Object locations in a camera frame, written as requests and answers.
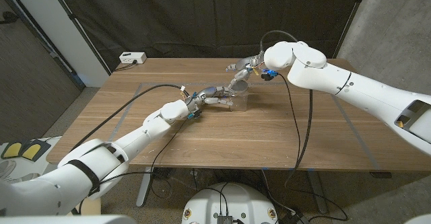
table top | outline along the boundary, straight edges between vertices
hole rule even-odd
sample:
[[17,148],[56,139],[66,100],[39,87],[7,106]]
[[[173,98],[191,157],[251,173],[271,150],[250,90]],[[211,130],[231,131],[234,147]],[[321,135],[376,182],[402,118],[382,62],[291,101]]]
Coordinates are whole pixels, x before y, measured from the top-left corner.
[[[161,83],[185,85],[192,94],[209,86],[226,86],[236,72],[225,68],[238,59],[147,59],[113,73],[49,153],[59,162],[83,136],[130,100]],[[354,71],[343,59],[329,62]],[[287,76],[289,69],[280,71]],[[263,81],[251,75],[247,111],[204,106],[201,117],[185,122],[157,158],[159,167],[290,169],[298,154],[298,136],[282,78]],[[304,142],[308,122],[307,89],[290,84],[296,119]],[[148,114],[181,99],[177,89],[159,87],[118,113],[89,139],[117,140],[142,125]],[[313,94],[310,138],[299,170],[429,171],[431,157],[398,137],[375,117],[319,91]],[[131,164],[150,166],[178,130],[175,122],[161,139],[150,143]]]

wall outlet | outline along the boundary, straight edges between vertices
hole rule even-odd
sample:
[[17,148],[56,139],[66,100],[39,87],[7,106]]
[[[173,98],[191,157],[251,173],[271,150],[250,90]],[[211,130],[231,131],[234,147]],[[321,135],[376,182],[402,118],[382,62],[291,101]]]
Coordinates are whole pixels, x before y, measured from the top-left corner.
[[120,55],[121,63],[133,63],[134,60],[137,63],[143,63],[147,59],[147,55],[144,52],[123,52]]

gray wall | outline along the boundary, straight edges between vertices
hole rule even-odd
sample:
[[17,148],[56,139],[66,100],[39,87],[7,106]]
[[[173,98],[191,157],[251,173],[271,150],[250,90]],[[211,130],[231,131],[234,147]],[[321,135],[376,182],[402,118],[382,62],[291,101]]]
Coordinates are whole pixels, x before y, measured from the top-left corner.
[[364,76],[431,94],[431,0],[363,0],[337,58]]
[[109,75],[58,0],[21,0],[88,87],[102,87]]

black curtain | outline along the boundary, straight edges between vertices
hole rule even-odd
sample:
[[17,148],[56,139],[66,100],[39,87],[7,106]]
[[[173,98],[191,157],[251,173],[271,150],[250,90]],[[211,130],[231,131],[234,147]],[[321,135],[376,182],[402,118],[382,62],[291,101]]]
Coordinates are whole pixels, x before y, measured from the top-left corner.
[[[123,51],[148,57],[248,57],[285,30],[332,57],[356,0],[65,0],[113,70]],[[283,36],[268,36],[270,46]]]

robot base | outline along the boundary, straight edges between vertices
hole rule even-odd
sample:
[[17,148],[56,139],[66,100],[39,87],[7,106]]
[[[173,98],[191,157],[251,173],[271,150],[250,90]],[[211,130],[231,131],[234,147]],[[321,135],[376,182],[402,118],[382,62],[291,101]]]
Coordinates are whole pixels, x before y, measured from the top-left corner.
[[[188,201],[184,208],[182,224],[202,223],[250,223],[270,224],[277,222],[274,206],[263,194],[244,184],[218,183],[205,188]],[[221,191],[228,203],[228,213]]]

